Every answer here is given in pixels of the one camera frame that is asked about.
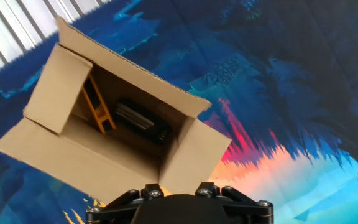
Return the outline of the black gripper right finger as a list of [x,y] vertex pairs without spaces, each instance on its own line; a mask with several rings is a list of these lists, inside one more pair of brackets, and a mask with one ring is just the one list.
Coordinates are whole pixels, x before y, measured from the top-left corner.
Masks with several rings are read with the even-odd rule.
[[272,202],[256,202],[234,187],[227,185],[220,188],[214,182],[202,182],[196,189],[195,196],[213,199],[229,217],[241,217],[241,223],[274,224]]

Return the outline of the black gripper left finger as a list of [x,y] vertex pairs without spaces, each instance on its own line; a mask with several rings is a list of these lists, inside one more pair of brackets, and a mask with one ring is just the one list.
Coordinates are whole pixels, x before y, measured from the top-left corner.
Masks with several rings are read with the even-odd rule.
[[107,204],[86,209],[86,224],[130,223],[139,205],[164,197],[159,184],[147,184],[143,189],[131,189]]

